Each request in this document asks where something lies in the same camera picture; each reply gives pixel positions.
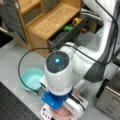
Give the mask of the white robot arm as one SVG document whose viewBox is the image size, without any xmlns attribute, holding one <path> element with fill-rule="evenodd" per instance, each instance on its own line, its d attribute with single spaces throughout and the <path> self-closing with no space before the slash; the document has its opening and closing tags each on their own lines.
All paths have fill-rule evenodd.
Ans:
<svg viewBox="0 0 120 120">
<path fill-rule="evenodd" d="M 45 61 L 45 75 L 41 83 L 46 92 L 42 96 L 44 108 L 49 114 L 64 108 L 79 118 L 88 101 L 78 99 L 74 94 L 72 72 L 84 77 L 93 74 L 93 69 L 105 70 L 110 64 L 118 36 L 117 13 L 119 0 L 84 0 L 85 4 L 103 21 L 103 34 L 97 50 L 74 47 L 67 43 L 60 50 L 52 52 Z"/>
</svg>

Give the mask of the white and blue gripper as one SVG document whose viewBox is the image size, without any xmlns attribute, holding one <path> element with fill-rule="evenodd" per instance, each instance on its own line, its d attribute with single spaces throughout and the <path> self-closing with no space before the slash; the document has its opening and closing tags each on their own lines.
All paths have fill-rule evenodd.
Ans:
<svg viewBox="0 0 120 120">
<path fill-rule="evenodd" d="M 63 103 L 71 96 L 72 94 L 65 96 L 55 96 L 51 93 L 45 92 L 42 95 L 41 100 L 44 102 L 44 108 L 49 114 L 52 114 L 52 110 L 58 110 L 62 107 Z"/>
</svg>

